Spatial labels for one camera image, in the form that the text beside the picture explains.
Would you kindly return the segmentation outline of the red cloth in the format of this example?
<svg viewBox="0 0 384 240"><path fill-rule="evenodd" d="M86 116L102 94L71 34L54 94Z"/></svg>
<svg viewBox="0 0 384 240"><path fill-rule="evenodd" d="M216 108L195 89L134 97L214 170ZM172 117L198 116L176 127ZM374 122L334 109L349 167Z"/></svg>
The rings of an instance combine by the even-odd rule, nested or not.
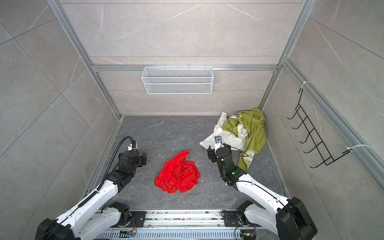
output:
<svg viewBox="0 0 384 240"><path fill-rule="evenodd" d="M182 151L166 161L155 178L155 186L168 194L185 193L198 185L201 174L193 161L188 161L190 151Z"/></svg>

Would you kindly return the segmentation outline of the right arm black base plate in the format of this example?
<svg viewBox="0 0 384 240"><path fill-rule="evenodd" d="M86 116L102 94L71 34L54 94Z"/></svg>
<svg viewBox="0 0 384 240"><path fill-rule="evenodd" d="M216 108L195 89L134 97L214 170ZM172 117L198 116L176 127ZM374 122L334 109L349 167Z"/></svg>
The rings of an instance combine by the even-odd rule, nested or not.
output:
<svg viewBox="0 0 384 240"><path fill-rule="evenodd" d="M222 210L221 216L225 221L226 227L248 226L250 224L245 215L238 211Z"/></svg>

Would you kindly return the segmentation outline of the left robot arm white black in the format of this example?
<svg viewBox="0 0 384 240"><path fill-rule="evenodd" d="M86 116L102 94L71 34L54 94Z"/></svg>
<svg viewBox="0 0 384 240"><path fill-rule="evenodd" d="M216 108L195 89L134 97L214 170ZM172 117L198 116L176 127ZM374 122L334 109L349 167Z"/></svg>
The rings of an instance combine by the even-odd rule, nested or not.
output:
<svg viewBox="0 0 384 240"><path fill-rule="evenodd" d="M99 186L74 207L55 218L42 221L36 240L92 240L104 230L126 227L133 223L130 207L114 202L106 204L135 176L137 168L147 164L147 154L125 151L119 154L117 166L107 174Z"/></svg>

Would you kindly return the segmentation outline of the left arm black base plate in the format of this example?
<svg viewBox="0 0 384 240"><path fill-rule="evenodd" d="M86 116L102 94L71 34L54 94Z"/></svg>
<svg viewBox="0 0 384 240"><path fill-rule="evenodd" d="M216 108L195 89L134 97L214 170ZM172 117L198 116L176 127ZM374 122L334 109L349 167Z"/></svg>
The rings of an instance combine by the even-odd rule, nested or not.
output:
<svg viewBox="0 0 384 240"><path fill-rule="evenodd" d="M133 228L135 227L143 227L146 219L147 212L145 211L133 211L129 213L124 213L121 216L121 222L117 225L121 228Z"/></svg>

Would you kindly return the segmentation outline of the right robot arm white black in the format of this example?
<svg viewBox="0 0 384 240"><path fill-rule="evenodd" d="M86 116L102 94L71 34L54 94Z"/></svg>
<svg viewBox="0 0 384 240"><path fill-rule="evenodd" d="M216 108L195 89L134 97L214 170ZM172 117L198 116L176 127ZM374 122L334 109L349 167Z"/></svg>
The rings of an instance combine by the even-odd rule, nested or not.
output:
<svg viewBox="0 0 384 240"><path fill-rule="evenodd" d="M207 152L208 158L217 164L226 185L256 201L255 204L246 201L237 208L241 225L259 225L281 240L311 240L315 237L318 229L300 199L288 199L257 182L235 165L230 145L218 143Z"/></svg>

